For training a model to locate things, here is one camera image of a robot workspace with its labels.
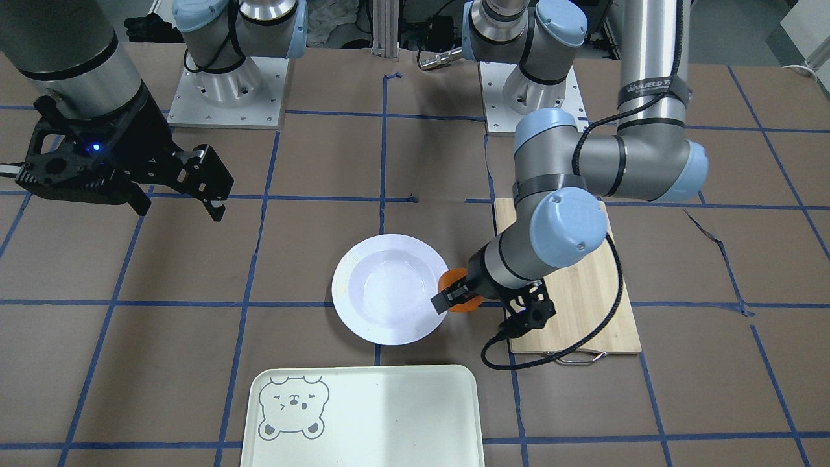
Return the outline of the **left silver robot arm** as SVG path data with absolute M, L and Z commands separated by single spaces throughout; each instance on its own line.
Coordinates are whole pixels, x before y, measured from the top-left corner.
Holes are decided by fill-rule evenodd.
M 606 238 L 600 197 L 679 202 L 705 183 L 704 148 L 685 138 L 691 91 L 685 26 L 688 1 L 626 1 L 621 83 L 614 135 L 579 130 L 558 107 L 516 125 L 516 221 L 469 261 L 464 278 L 439 286 L 437 313 L 475 296 L 513 300 L 523 287 L 568 268 Z M 527 83 L 564 85 L 587 20 L 568 1 L 466 3 L 467 59 L 518 66 Z

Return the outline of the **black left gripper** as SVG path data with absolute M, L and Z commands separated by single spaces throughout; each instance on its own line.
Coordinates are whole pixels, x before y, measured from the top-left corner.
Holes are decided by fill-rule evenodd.
M 475 310 L 475 293 L 489 300 L 509 304 L 519 296 L 519 278 L 504 264 L 498 243 L 487 243 L 466 267 L 466 286 L 452 286 L 431 298 L 436 313 L 470 313 Z

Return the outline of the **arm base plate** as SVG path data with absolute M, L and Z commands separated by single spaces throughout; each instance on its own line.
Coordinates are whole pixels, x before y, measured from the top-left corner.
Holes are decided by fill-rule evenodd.
M 291 64 L 247 57 L 225 74 L 183 70 L 168 122 L 177 128 L 279 130 Z
M 579 131 L 589 125 L 573 67 L 564 82 L 548 86 L 530 82 L 514 64 L 479 62 L 478 66 L 487 136 L 515 135 L 521 119 L 540 108 L 564 110 L 577 121 Z

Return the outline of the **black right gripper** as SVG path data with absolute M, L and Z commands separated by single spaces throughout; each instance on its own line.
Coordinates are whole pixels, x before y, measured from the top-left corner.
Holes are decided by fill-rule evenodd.
M 147 88 L 91 119 L 68 118 L 58 103 L 56 93 L 34 101 L 40 119 L 25 159 L 14 166 L 23 189 L 44 199 L 128 204 L 145 215 L 150 201 L 142 184 L 163 184 L 201 201 L 213 221 L 222 220 L 234 178 L 210 145 L 176 151 Z

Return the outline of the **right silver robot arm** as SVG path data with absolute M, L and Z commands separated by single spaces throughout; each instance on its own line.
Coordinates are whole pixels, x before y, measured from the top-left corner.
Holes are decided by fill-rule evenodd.
M 2 166 L 30 194 L 74 203 L 151 201 L 162 184 L 202 202 L 219 222 L 234 179 L 213 147 L 184 150 L 171 125 L 275 127 L 281 78 L 275 63 L 303 55 L 305 1 L 175 1 L 186 44 L 179 96 L 163 115 L 95 1 L 3 1 L 2 52 L 38 90 L 39 113 L 23 162 Z

